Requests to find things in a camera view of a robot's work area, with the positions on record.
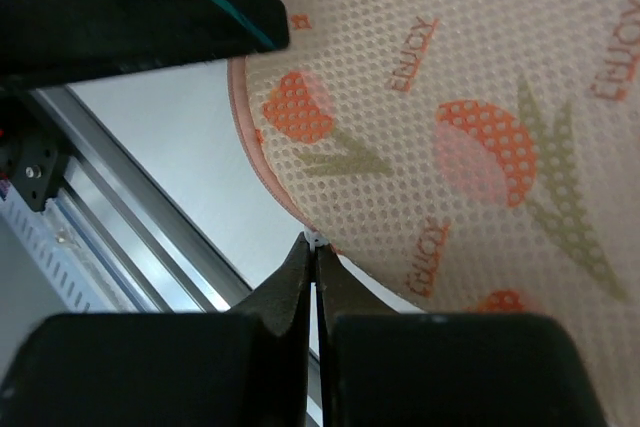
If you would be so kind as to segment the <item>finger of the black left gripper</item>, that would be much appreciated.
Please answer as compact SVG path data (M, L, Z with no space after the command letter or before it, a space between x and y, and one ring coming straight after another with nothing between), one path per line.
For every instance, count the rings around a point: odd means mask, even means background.
M1 0L1 86L76 83L289 42L280 0Z

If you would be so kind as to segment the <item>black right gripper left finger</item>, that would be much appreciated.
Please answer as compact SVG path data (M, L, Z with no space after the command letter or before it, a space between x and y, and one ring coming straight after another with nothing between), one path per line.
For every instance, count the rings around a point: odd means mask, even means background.
M59 314L1 384L5 426L302 426L310 267L304 237L218 313Z

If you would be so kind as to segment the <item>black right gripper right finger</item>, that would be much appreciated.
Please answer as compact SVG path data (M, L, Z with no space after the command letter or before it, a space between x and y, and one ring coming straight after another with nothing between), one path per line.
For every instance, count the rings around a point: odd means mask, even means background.
M529 313L401 314L315 253L327 426L602 426L576 346Z

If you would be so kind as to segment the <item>white zipper pull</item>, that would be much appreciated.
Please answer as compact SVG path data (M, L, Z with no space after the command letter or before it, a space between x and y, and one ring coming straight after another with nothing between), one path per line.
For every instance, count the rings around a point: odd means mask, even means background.
M315 252L317 249L330 244L330 242L317 231L305 229L303 234L311 252Z

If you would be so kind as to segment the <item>floral mesh laundry bag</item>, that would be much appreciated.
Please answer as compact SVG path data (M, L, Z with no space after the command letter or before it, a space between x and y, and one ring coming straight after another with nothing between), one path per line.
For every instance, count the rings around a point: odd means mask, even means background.
M534 311L639 422L639 0L281 0L235 60L270 193L425 311Z

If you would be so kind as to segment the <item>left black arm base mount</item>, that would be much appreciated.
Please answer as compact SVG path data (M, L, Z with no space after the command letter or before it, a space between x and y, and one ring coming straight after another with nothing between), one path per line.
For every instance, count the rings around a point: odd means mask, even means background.
M1 96L1 178L34 212L57 196L71 145L29 93Z

